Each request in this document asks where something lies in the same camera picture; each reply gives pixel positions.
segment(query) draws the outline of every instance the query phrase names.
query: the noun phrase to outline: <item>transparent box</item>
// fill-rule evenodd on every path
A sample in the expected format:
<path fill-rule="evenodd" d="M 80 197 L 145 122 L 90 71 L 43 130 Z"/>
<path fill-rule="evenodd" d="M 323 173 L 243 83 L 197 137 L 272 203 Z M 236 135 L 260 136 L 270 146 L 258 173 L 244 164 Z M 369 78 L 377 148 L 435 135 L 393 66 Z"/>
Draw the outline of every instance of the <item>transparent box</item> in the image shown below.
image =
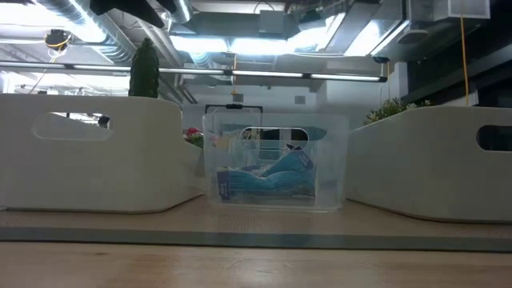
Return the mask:
<path fill-rule="evenodd" d="M 212 203 L 329 211 L 341 207 L 349 120 L 336 114 L 203 116 Z"/>

